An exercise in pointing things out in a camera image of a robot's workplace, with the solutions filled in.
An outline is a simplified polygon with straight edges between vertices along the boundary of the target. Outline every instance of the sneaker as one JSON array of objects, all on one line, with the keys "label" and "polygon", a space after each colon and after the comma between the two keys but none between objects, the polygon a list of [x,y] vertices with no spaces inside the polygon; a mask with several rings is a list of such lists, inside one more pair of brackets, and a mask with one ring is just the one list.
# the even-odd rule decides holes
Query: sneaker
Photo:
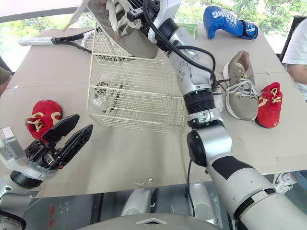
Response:
[{"label": "sneaker", "polygon": [[277,193],[285,194],[296,182],[291,178],[290,173],[277,173],[274,174],[273,185]]},{"label": "sneaker", "polygon": [[214,98],[214,104],[215,108],[218,108],[220,112],[224,109],[224,103],[223,103],[223,95],[222,90],[220,86],[217,86],[213,92],[213,98]]},{"label": "sneaker", "polygon": [[279,113],[282,107],[283,94],[280,84],[274,82],[261,91],[258,103],[256,123],[264,128],[274,128],[279,123]]},{"label": "sneaker", "polygon": [[223,70],[224,79],[229,79],[225,106],[228,113],[241,120],[254,120],[258,113],[260,91],[255,86],[249,53],[241,50]]},{"label": "sneaker", "polygon": [[128,0],[90,0],[87,7],[103,30],[131,55],[138,58],[156,57],[158,47],[139,30],[141,20],[131,22],[127,19],[128,11],[133,10]]},{"label": "sneaker", "polygon": [[221,83],[226,81],[228,80],[217,80],[215,82],[215,89],[213,92],[215,108],[218,108],[220,112],[222,112],[224,109],[222,89],[226,91],[225,88],[221,85]]},{"label": "sneaker", "polygon": [[35,139],[42,139],[60,119],[63,118],[63,111],[58,103],[52,100],[42,100],[36,103],[32,115],[25,119],[25,126]]}]

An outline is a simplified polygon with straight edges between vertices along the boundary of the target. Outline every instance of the red baby shoe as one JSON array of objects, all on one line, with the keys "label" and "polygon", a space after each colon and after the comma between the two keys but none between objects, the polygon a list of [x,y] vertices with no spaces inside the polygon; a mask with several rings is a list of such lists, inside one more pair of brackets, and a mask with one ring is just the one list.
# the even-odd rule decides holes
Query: red baby shoe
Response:
[{"label": "red baby shoe", "polygon": [[279,123],[279,113],[282,108],[283,94],[280,84],[273,82],[261,91],[258,99],[258,114],[256,123],[264,128],[274,128]]},{"label": "red baby shoe", "polygon": [[46,142],[42,136],[62,118],[63,111],[58,103],[42,100],[36,103],[32,115],[25,119],[25,125],[35,139]]}]

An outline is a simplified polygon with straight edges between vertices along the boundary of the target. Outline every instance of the shoelace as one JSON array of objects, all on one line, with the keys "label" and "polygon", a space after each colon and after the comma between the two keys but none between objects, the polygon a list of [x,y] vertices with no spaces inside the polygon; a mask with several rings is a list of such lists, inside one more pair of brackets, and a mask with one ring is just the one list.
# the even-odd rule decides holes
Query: shoelace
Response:
[{"label": "shoelace", "polygon": [[277,88],[273,88],[271,90],[271,93],[273,94],[272,103],[281,102],[281,97],[276,97],[277,92],[278,92]]},{"label": "shoelace", "polygon": [[240,83],[235,84],[233,86],[228,87],[226,90],[227,93],[235,93],[235,95],[238,95],[241,97],[243,96],[249,96],[251,97],[258,97],[261,95],[260,90],[253,85],[251,80],[240,78]]},{"label": "shoelace", "polygon": [[[126,25],[121,36],[127,34],[127,28],[131,27],[134,29],[140,29],[141,20],[137,19],[134,22],[131,22],[127,19],[127,14],[130,10],[133,10],[133,7],[127,0],[107,0],[106,8],[109,10],[109,21],[116,36],[119,36],[118,30],[120,27]],[[124,16],[117,21],[116,14],[124,10]]]},{"label": "shoelace", "polygon": [[32,124],[32,125],[35,125],[35,128],[36,128],[36,132],[39,132],[40,129],[44,126],[44,124],[42,123],[42,121],[40,119],[38,119],[38,116],[43,116],[44,114],[41,113],[41,112],[38,112],[36,114],[32,114],[30,116],[28,116],[26,118],[27,119],[31,119],[31,118],[34,118],[34,119],[37,119],[35,121],[27,121],[28,124]]},{"label": "shoelace", "polygon": [[[227,81],[230,81],[230,79],[216,80],[216,81],[215,81],[215,88],[214,88],[214,91],[215,91],[215,89],[216,89],[218,86],[220,86],[224,91],[226,91],[226,89],[223,87],[223,85],[222,85],[221,83],[227,82]],[[221,95],[221,93],[213,92],[213,95]]]},{"label": "shoelace", "polygon": [[288,192],[293,187],[292,184],[286,184],[285,183],[282,173],[281,173],[281,176],[280,176],[281,180],[278,184],[276,184],[277,178],[278,178],[278,176],[274,177],[274,181],[273,181],[273,185],[274,185],[277,193],[285,194],[286,192]]}]

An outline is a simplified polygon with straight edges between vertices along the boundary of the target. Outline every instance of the blue boxing glove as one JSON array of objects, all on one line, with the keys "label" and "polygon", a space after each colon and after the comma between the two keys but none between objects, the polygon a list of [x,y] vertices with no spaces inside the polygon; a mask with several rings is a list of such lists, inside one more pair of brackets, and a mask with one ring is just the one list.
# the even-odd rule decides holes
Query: blue boxing glove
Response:
[{"label": "blue boxing glove", "polygon": [[218,29],[245,39],[255,39],[258,35],[258,28],[253,23],[238,20],[229,12],[217,6],[209,6],[203,14],[203,24],[207,30],[208,38],[213,39]]}]

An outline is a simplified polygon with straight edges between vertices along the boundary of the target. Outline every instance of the white wire rack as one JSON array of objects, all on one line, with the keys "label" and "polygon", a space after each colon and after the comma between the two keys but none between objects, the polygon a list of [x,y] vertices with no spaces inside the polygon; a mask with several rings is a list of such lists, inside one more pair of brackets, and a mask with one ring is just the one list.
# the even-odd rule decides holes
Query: white wire rack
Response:
[{"label": "white wire rack", "polygon": [[168,61],[131,57],[96,32],[87,112],[106,126],[181,134],[185,106]]}]

